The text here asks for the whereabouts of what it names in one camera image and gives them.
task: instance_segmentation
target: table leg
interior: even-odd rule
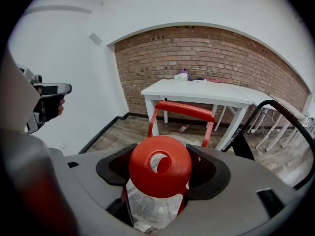
[[[216,115],[217,108],[218,108],[217,105],[213,105],[213,106],[212,106],[211,112],[212,112],[212,116],[213,116],[213,117]]]
[[[266,148],[266,151],[268,152],[276,143],[277,141],[281,138],[281,136],[285,133],[286,129],[289,127],[290,122],[287,120],[284,124],[284,126],[282,127],[282,129],[280,130],[279,134],[275,137],[274,140],[272,140],[272,142],[268,145],[268,147]]]
[[[222,121],[222,118],[223,118],[223,116],[224,116],[225,110],[226,110],[226,106],[224,106],[224,108],[223,108],[223,110],[222,110],[222,113],[221,113],[221,115],[220,115],[219,121],[218,121],[218,123],[217,123],[217,125],[216,125],[216,128],[215,128],[215,131],[218,129],[218,127],[219,127],[219,125],[220,125],[220,123],[221,123],[221,121]]]
[[[276,122],[272,125],[271,129],[269,129],[268,133],[265,135],[265,137],[261,140],[261,142],[260,142],[255,148],[258,148],[260,145],[262,145],[262,143],[263,143],[264,141],[266,141],[266,140],[268,139],[270,133],[271,133],[272,131],[274,131],[274,129],[277,127],[277,125],[278,125],[278,123],[279,123],[281,117],[282,117],[282,115],[279,115],[279,116],[278,116]]]
[[[236,111],[236,114],[235,114],[231,124],[229,125],[226,133],[223,135],[219,144],[216,146],[216,150],[222,150],[225,147],[225,145],[228,143],[228,141],[231,139],[234,132],[236,131],[236,129],[240,125],[240,123],[241,123],[241,121],[242,121],[242,119],[243,119],[243,117],[247,111],[247,108],[248,108],[248,106],[245,108],[239,108]]]
[[[147,97],[144,97],[145,102],[146,102],[146,107],[147,107],[147,113],[148,113],[148,117],[149,120],[151,120],[154,110],[155,110],[155,105],[154,105],[154,101],[148,99]],[[152,135],[153,136],[158,136],[158,124],[157,124],[157,120],[155,120],[154,124],[153,124],[153,128],[152,128]]]
[[[257,129],[259,128],[259,126],[261,125],[261,123],[262,123],[262,121],[263,121],[264,119],[265,119],[265,115],[262,115],[261,118],[260,118],[260,120],[259,120],[259,123],[258,123],[257,127],[255,127],[255,132],[257,131]]]
[[[164,122],[168,123],[168,112],[164,111]]]

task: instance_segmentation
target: white table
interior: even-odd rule
[[[258,90],[255,90],[255,89],[251,89],[251,88],[245,88],[245,87],[241,87],[241,86],[238,86],[238,85],[232,85],[232,84],[228,84],[229,87],[237,90],[238,92],[242,93],[243,95],[245,95],[247,98],[249,98],[252,103],[255,105],[255,106],[258,106],[261,102],[265,101],[265,100],[272,100],[273,98],[271,98],[269,95],[265,94],[264,92],[261,92],[261,91],[258,91]],[[268,109],[271,109],[271,110],[275,110],[272,106],[270,105],[265,105],[263,107],[265,110],[264,110],[264,113],[267,114],[268,112]],[[259,122],[258,122],[258,125],[255,126],[255,131],[258,130],[258,128],[260,127],[260,125],[262,124],[264,118],[265,118],[265,114],[262,114],[260,119],[259,119]],[[260,112],[258,113],[258,115],[256,116],[255,120],[253,121],[251,127],[249,128],[248,131],[251,131],[252,127],[255,125],[256,121],[258,120],[260,116]]]
[[[205,103],[237,108],[234,118],[226,133],[220,140],[216,149],[221,150],[228,143],[239,124],[241,123],[247,108],[252,101],[242,93],[224,83],[212,83],[205,81],[175,81],[162,79],[141,91],[144,95],[149,119],[155,110],[155,101],[167,100]],[[158,135],[158,126],[155,121],[153,135]]]

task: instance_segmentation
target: trash on floor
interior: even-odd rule
[[[179,130],[178,130],[178,133],[182,133],[184,132],[186,129],[188,129],[188,124],[184,125],[183,127],[181,127]]]

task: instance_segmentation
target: red chair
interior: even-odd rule
[[[169,112],[174,112],[174,113],[178,113],[178,114],[183,114],[186,116],[191,116],[191,117],[195,117],[198,119],[202,119],[202,120],[206,120],[209,122],[205,137],[202,141],[202,147],[206,147],[208,144],[208,140],[210,138],[211,135],[211,131],[213,128],[213,124],[215,122],[214,117],[212,117],[212,112],[206,109],[202,109],[202,108],[198,108],[198,107],[194,107],[194,106],[190,106],[190,105],[186,105],[186,104],[182,104],[182,103],[177,103],[177,102],[171,102],[171,101],[160,101],[157,105],[156,105],[156,110],[153,113],[153,116],[151,118],[150,121],[150,125],[149,125],[149,130],[148,130],[148,138],[152,137],[152,128],[153,128],[153,124],[157,118],[157,114],[159,110],[165,110],[165,111],[169,111]]]

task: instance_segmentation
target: brick wall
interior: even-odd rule
[[[247,37],[222,29],[180,26],[151,30],[118,42],[115,53],[119,77],[132,113],[147,113],[141,90],[160,79],[173,78],[182,68],[186,68],[192,78],[216,78],[278,96],[300,111],[309,94],[293,69],[272,51]],[[222,107],[218,107],[216,119],[221,110]],[[247,116],[253,110],[253,106],[249,107]],[[187,118],[178,114],[169,116]],[[232,113],[227,109],[222,122],[230,123],[231,120]],[[270,126],[272,122],[265,118],[263,125]]]

